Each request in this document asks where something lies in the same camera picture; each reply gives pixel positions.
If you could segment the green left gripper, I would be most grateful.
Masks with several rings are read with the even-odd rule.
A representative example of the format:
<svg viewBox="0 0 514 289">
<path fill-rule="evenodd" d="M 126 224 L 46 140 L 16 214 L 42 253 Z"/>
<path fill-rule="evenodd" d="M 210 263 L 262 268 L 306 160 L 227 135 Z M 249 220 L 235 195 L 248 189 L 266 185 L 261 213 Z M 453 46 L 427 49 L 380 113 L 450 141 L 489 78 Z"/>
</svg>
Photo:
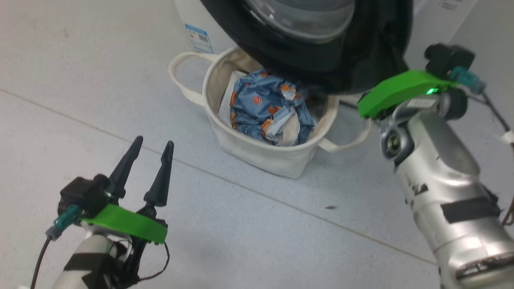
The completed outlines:
<svg viewBox="0 0 514 289">
<path fill-rule="evenodd" d="M 125 185 L 133 163 L 139 156 L 142 144 L 143 136 L 137 136 L 110 174 L 108 194 L 111 199 L 123 199 L 125 197 Z M 170 140 L 162 152 L 161 166 L 151 188 L 144 196 L 144 201 L 155 207 L 165 207 L 167 205 L 173 154 L 174 143 Z M 157 244 L 164 244 L 168 233 L 167 227 L 158 221 L 114 204 L 106 205 L 95 217 L 82 218 L 82 221 Z"/>
</svg>

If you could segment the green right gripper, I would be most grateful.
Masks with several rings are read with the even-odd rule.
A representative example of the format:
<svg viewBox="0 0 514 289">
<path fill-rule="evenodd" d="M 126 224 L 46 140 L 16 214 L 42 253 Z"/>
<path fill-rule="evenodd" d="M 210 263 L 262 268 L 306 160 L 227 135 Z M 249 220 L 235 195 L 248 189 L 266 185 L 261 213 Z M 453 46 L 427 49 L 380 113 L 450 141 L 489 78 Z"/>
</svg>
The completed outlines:
<svg viewBox="0 0 514 289">
<path fill-rule="evenodd" d="M 377 84 L 358 102 L 360 117 L 384 120 L 404 101 L 442 93 L 457 87 L 457 82 L 443 80 L 427 71 L 406 71 Z"/>
</svg>

